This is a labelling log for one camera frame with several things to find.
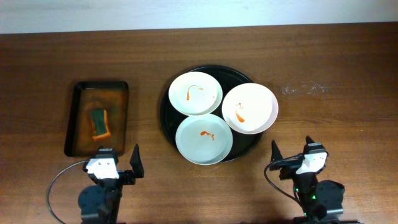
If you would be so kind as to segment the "green orange sponge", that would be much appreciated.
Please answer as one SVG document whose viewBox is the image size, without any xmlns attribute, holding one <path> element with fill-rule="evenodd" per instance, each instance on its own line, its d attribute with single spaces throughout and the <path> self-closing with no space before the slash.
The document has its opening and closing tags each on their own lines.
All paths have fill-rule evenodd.
<svg viewBox="0 0 398 224">
<path fill-rule="evenodd" d="M 108 112 L 104 109 L 92 110 L 89 112 L 92 128 L 92 138 L 100 141 L 111 137 L 108 125 Z"/>
</svg>

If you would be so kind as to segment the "pink plate with sauce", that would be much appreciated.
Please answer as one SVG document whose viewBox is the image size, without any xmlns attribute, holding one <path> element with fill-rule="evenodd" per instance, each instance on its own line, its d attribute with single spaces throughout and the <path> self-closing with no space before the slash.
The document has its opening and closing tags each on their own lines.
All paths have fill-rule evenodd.
<svg viewBox="0 0 398 224">
<path fill-rule="evenodd" d="M 242 134 L 258 134 L 274 124 L 279 105 L 267 87 L 244 83 L 226 94 L 221 111 L 224 120 L 233 130 Z"/>
</svg>

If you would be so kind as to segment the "grey plate with sauce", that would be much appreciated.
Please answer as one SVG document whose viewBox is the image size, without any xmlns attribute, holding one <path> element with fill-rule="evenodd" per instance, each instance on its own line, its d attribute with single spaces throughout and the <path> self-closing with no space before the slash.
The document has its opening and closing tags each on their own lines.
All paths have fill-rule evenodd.
<svg viewBox="0 0 398 224">
<path fill-rule="evenodd" d="M 189 116 L 178 126 L 175 143 L 186 160 L 209 166 L 230 153 L 233 134 L 226 122 L 214 114 Z"/>
</svg>

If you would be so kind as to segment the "cream plate with sauce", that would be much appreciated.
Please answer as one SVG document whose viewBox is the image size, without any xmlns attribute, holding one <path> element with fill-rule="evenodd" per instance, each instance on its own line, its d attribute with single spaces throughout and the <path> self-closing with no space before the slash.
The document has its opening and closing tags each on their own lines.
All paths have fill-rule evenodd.
<svg viewBox="0 0 398 224">
<path fill-rule="evenodd" d="M 168 96 L 172 106 L 181 114 L 199 116 L 217 109 L 223 99 L 223 90 L 211 75 L 187 72 L 171 83 Z"/>
</svg>

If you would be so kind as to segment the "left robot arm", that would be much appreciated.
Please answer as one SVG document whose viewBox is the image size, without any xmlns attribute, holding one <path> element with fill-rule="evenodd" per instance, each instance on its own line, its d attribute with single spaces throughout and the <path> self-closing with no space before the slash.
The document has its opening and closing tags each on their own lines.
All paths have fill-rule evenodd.
<svg viewBox="0 0 398 224">
<path fill-rule="evenodd" d="M 134 185 L 144 177 L 139 146 L 136 144 L 129 161 L 130 170 L 117 170 L 118 154 L 114 149 L 99 149 L 83 164 L 83 171 L 94 182 L 78 197 L 82 223 L 112 224 L 118 222 L 123 187 Z"/>
</svg>

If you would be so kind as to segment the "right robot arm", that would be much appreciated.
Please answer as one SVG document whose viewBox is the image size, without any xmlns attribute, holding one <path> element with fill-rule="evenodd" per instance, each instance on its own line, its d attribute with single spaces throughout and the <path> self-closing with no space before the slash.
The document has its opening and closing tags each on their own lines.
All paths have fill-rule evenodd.
<svg viewBox="0 0 398 224">
<path fill-rule="evenodd" d="M 310 136 L 305 138 L 303 152 L 284 158 L 275 141 L 271 142 L 271 161 L 265 171 L 277 170 L 280 180 L 293 182 L 293 195 L 278 188 L 269 178 L 273 188 L 295 201 L 303 211 L 302 217 L 293 218 L 294 223 L 339 223 L 343 214 L 343 184 L 318 181 L 317 175 L 324 170 L 329 153 L 324 146 Z"/>
</svg>

